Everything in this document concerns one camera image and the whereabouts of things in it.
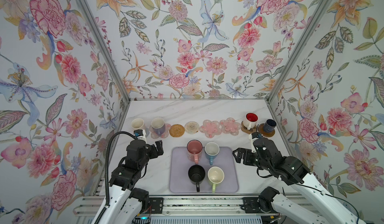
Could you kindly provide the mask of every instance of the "tray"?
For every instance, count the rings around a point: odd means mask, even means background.
[[[224,180],[220,185],[216,186],[216,192],[212,194],[236,193],[239,190],[235,163],[233,160],[232,149],[228,146],[221,146],[220,152],[214,159],[214,164],[209,165],[209,160],[203,153],[199,160],[205,170],[205,178],[200,184],[200,192],[196,192],[194,185],[188,178],[188,170],[195,163],[187,158],[186,147],[175,147],[172,150],[169,190],[178,194],[204,194],[212,193],[212,186],[208,183],[208,170],[213,166],[218,166],[224,171]]]

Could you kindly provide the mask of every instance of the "pink flower-shaped coaster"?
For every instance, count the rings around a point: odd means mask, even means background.
[[[215,135],[221,134],[220,123],[218,121],[205,120],[200,127],[200,132],[205,133],[207,138],[212,138]]]
[[[149,131],[151,132],[152,139],[158,139],[159,137],[167,138],[169,135],[169,130],[171,125],[169,123],[166,123],[165,126],[166,126],[166,131],[163,134],[161,134],[161,136],[159,136],[156,132],[154,132],[152,126],[150,126]]]
[[[230,133],[233,136],[238,135],[239,129],[241,129],[241,124],[236,122],[232,117],[228,117],[226,120],[221,120],[220,125],[223,133]]]

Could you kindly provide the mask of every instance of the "pink mug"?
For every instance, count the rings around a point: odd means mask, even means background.
[[[198,140],[189,141],[187,145],[187,155],[188,159],[194,161],[195,164],[199,164],[199,159],[201,158],[201,153],[203,150],[203,145]]]

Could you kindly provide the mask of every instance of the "wall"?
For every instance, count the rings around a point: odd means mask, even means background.
[[[272,102],[295,155],[375,223],[384,220],[382,6],[332,0]]]
[[[74,223],[124,101],[75,0],[0,0],[0,222]]]
[[[131,97],[271,91],[320,0],[87,0]]]

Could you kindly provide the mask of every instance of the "black mug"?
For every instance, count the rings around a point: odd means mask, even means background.
[[[196,191],[200,192],[200,183],[205,178],[205,170],[200,165],[193,165],[188,170],[188,177],[192,183],[196,184]]]
[[[264,126],[263,126],[263,130],[266,132],[266,133],[270,133],[271,131],[273,131],[276,127],[276,122],[272,119],[268,119],[265,123],[264,123]]]

